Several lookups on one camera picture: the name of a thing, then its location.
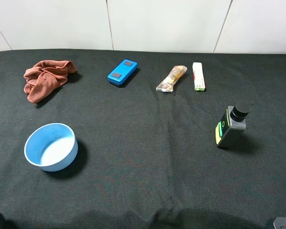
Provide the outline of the blue whiteboard eraser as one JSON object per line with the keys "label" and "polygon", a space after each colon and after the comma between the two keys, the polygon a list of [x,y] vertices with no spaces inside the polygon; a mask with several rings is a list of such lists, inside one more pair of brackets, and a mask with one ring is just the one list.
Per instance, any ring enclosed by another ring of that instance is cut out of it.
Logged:
{"label": "blue whiteboard eraser", "polygon": [[119,65],[117,65],[107,76],[109,83],[116,86],[123,86],[128,78],[136,71],[138,63],[124,59]]}

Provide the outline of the black tablecloth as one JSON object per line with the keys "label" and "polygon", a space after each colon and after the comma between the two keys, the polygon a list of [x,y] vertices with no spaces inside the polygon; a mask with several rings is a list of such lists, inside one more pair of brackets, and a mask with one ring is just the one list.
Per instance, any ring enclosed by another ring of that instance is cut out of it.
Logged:
{"label": "black tablecloth", "polygon": [[[138,68],[107,80],[124,59]],[[44,60],[77,72],[34,104],[25,71]],[[192,65],[203,66],[205,91]],[[174,66],[171,93],[156,87]],[[246,129],[218,148],[228,106],[253,101]],[[78,142],[65,169],[24,156],[38,128]],[[286,55],[18,50],[0,52],[0,213],[6,229],[262,229],[286,217]]]}

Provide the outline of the rust brown crumpled cloth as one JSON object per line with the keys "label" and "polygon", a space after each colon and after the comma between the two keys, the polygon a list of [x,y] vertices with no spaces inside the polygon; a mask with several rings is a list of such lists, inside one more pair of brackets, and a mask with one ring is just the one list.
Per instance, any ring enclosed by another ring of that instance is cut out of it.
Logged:
{"label": "rust brown crumpled cloth", "polygon": [[29,102],[37,104],[68,81],[77,72],[72,61],[44,60],[27,69],[24,92]]}

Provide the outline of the clear wrapped snack bar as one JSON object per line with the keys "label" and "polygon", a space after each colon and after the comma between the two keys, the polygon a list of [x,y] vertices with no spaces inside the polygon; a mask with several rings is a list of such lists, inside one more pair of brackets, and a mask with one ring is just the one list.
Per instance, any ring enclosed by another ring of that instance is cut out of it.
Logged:
{"label": "clear wrapped snack bar", "polygon": [[175,83],[186,73],[186,71],[187,67],[184,65],[174,66],[165,79],[156,87],[156,91],[171,93],[174,90]]}

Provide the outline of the light blue bowl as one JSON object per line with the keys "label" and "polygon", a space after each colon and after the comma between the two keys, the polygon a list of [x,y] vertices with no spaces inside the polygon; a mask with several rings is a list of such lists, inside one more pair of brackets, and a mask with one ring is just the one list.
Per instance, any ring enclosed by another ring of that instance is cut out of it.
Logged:
{"label": "light blue bowl", "polygon": [[24,146],[26,160],[47,172],[69,166],[78,153],[74,131],[62,123],[51,123],[35,130]]}

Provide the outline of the long white green box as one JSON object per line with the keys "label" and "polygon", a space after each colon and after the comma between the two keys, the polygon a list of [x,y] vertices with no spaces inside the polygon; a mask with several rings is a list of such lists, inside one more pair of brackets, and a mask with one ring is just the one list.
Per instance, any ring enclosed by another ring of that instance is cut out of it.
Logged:
{"label": "long white green box", "polygon": [[194,89],[196,91],[205,91],[205,81],[203,74],[203,66],[200,62],[194,62],[192,65]]}

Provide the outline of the grey base at right corner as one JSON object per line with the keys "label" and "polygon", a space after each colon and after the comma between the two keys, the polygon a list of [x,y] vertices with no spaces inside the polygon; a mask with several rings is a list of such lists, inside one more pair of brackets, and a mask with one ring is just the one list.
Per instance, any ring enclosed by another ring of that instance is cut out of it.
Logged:
{"label": "grey base at right corner", "polygon": [[286,229],[286,217],[277,217],[273,222],[274,229]]}

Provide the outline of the grey pump dispenser bottle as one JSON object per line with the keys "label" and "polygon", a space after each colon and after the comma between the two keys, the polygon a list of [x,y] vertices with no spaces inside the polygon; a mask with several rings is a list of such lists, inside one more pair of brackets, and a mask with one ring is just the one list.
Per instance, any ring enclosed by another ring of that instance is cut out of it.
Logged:
{"label": "grey pump dispenser bottle", "polygon": [[253,104],[253,101],[238,102],[234,106],[227,107],[215,128],[215,143],[218,148],[231,147],[245,131],[245,118]]}

